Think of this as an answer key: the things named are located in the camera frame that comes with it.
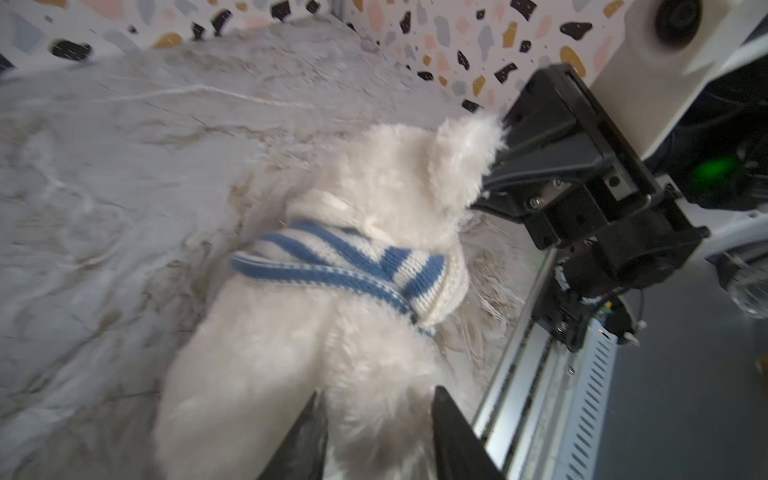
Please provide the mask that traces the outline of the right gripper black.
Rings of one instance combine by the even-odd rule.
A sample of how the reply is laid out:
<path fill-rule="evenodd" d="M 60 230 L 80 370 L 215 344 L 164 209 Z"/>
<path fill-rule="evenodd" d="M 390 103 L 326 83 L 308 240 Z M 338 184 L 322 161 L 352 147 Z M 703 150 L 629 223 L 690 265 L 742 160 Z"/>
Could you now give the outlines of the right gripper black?
<path fill-rule="evenodd" d="M 504 146 L 473 207 L 524 225 L 538 249 L 563 253 L 565 290 L 595 298 L 661 283 L 709 236 L 572 66 L 537 70 L 503 125 Z"/>

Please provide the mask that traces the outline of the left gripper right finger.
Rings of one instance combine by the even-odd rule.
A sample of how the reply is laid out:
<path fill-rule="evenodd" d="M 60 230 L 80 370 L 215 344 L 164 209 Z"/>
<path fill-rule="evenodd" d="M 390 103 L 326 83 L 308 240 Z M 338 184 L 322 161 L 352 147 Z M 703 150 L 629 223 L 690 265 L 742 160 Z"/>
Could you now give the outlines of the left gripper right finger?
<path fill-rule="evenodd" d="M 443 386 L 435 388 L 431 416 L 438 480 L 504 480 Z"/>

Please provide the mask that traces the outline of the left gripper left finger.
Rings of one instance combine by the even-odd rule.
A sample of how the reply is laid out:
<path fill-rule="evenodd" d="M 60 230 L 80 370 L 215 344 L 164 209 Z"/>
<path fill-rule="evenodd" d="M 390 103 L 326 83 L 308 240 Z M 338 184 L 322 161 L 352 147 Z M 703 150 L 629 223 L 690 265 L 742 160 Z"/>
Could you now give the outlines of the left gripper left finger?
<path fill-rule="evenodd" d="M 321 480 L 327 443 L 325 396 L 322 391 L 315 391 L 258 480 Z"/>

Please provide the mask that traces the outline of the white fluffy teddy bear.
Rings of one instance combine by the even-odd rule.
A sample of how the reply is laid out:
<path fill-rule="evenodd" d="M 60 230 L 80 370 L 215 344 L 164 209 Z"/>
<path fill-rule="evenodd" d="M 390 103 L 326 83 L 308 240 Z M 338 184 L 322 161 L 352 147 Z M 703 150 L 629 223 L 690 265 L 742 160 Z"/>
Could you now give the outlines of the white fluffy teddy bear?
<path fill-rule="evenodd" d="M 232 256 L 170 367 L 154 427 L 166 478 L 257 478 L 315 393 L 328 477 L 435 477 L 433 333 L 467 293 L 459 232 L 505 133 L 481 113 L 381 124 L 320 165 L 286 225 Z"/>

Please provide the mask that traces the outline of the blue white striped knit sweater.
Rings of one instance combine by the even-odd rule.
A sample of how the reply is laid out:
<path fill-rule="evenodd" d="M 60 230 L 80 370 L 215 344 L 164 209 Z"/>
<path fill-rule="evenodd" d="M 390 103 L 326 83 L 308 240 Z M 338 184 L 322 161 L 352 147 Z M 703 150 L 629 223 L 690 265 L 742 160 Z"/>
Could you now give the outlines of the blue white striped knit sweater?
<path fill-rule="evenodd" d="M 295 206 L 289 222 L 234 253 L 234 286 L 259 322 L 318 332 L 340 304 L 350 316 L 398 319 L 430 335 L 469 288 L 461 243 L 406 245 L 350 209 Z"/>

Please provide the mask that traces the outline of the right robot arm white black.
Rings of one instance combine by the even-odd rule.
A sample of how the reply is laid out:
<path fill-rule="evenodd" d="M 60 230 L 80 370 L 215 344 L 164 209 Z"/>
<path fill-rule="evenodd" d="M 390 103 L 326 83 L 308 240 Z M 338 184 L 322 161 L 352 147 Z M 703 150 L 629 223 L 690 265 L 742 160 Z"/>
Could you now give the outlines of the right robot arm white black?
<path fill-rule="evenodd" d="M 611 1 L 557 30 L 476 202 L 562 253 L 544 318 L 669 278 L 710 234 L 685 204 L 767 200 L 765 2 Z"/>

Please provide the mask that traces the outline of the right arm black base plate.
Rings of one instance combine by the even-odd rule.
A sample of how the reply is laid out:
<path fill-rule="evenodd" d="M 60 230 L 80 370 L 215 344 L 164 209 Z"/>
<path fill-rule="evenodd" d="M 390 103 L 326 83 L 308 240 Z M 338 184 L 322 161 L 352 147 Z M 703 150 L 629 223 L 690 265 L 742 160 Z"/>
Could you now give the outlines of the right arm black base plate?
<path fill-rule="evenodd" d="M 545 277 L 532 318 L 571 352 L 583 347 L 592 321 L 614 335 L 618 344 L 636 344 L 641 322 L 621 299 L 626 291 L 611 284 L 589 251 L 571 252 L 558 259 Z"/>

